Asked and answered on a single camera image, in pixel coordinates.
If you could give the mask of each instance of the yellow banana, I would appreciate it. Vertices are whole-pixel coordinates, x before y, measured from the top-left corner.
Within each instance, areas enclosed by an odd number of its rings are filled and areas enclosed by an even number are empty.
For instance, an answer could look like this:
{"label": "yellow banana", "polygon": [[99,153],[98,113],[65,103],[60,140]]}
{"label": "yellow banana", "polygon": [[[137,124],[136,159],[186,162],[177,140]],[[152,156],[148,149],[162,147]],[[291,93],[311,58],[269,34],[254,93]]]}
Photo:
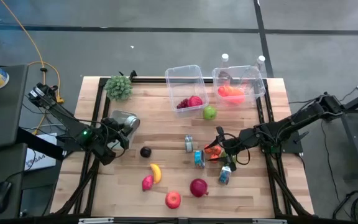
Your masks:
{"label": "yellow banana", "polygon": [[161,181],[161,169],[156,164],[150,164],[154,175],[154,183],[157,184]]}

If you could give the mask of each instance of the plastic bin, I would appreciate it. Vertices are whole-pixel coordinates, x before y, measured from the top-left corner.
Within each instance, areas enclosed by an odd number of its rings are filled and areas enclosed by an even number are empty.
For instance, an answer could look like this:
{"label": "plastic bin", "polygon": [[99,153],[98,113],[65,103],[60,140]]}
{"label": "plastic bin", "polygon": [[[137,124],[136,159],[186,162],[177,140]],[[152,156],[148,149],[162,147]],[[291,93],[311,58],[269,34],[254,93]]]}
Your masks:
{"label": "plastic bin", "polygon": [[262,76],[255,66],[215,68],[212,77],[217,106],[253,104],[265,95]]}
{"label": "plastic bin", "polygon": [[[193,116],[208,105],[208,95],[199,66],[186,65],[169,68],[165,71],[165,79],[167,80],[172,110],[176,112],[178,116]],[[182,100],[190,98],[191,96],[200,97],[203,100],[203,104],[177,109],[177,105]]]}

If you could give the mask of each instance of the red apple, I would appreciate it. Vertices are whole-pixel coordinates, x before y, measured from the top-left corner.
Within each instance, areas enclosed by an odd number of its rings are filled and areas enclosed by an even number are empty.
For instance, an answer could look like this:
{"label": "red apple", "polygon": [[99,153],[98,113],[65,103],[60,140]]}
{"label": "red apple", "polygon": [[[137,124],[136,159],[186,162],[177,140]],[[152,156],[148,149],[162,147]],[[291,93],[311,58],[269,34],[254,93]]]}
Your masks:
{"label": "red apple", "polygon": [[165,197],[165,204],[168,206],[168,208],[171,209],[178,208],[180,201],[180,194],[176,191],[168,192],[167,196]]}

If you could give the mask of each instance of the floor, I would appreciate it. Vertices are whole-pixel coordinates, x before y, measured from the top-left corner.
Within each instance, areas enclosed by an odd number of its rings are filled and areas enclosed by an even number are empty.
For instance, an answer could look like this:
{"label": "floor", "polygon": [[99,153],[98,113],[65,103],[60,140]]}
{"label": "floor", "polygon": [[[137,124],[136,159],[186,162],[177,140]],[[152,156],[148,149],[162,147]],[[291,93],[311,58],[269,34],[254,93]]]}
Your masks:
{"label": "floor", "polygon": [[[258,55],[267,56],[265,76],[284,78],[290,101],[308,100],[324,91],[342,98],[358,85],[358,1],[256,2],[260,3],[262,17],[255,12],[253,0],[6,0],[24,25],[33,26],[29,33],[44,60],[59,69],[64,106],[72,112],[85,75],[110,76],[136,70],[139,75],[161,76],[167,68],[197,64],[204,76],[209,76],[223,53],[229,54],[231,65],[252,64]],[[266,30],[260,33],[262,26]],[[31,42],[0,2],[0,65],[38,60]],[[26,91],[41,80],[39,66],[31,66]],[[52,71],[47,83],[57,83]],[[354,92],[344,102],[357,95]],[[300,107],[291,104],[293,112]],[[40,117],[23,109],[20,125],[34,127]],[[358,181],[342,179],[350,167],[358,166],[358,161],[340,120],[323,125],[342,199],[358,189]],[[329,218],[339,202],[328,169],[321,123],[300,132],[305,131],[310,132],[302,145],[315,214]],[[22,208],[30,215],[40,215],[44,210],[58,167],[40,172],[43,175],[26,177],[29,187],[34,180],[48,184],[25,191]],[[344,212],[338,217],[349,219]]]}

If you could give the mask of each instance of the wooden table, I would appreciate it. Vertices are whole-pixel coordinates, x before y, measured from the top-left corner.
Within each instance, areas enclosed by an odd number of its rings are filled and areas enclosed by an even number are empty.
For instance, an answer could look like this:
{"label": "wooden table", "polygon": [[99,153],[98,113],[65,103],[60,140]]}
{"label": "wooden table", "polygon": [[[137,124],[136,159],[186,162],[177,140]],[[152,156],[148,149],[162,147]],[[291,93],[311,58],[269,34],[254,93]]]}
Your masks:
{"label": "wooden table", "polygon": [[[78,98],[75,116],[91,119],[100,77],[84,77]],[[290,115],[287,93],[282,78],[269,78],[269,92],[275,120]],[[251,160],[246,166],[237,164],[228,185],[218,183],[220,164],[207,162],[205,169],[196,169],[193,154],[184,150],[185,134],[191,134],[198,149],[211,143],[216,126],[227,133],[238,135],[244,128],[259,123],[256,103],[250,102],[241,108],[219,109],[218,117],[206,121],[201,115],[195,118],[178,119],[170,107],[165,83],[134,83],[131,99],[123,103],[112,102],[114,109],[135,113],[141,120],[132,146],[118,159],[107,166],[100,166],[93,202],[92,216],[109,217],[221,217],[221,218],[268,218],[273,217],[272,198],[265,158],[259,147],[250,149]],[[216,104],[212,84],[206,84],[211,105]],[[104,105],[104,91],[101,105]],[[101,118],[101,106],[98,118]],[[140,156],[143,146],[153,149],[148,159]],[[53,198],[51,212],[57,211],[68,200],[80,179],[83,152],[76,152],[65,159]],[[313,213],[305,172],[299,158],[282,156],[287,184],[294,196]],[[239,161],[247,161],[247,152],[239,154]],[[143,192],[141,182],[152,175],[149,164],[158,164],[162,169],[162,180],[152,190]],[[209,195],[192,196],[190,182],[202,178],[208,183]],[[182,203],[171,210],[165,205],[165,195],[171,190],[181,193]],[[284,211],[282,193],[279,201]],[[83,207],[87,189],[83,197]]]}

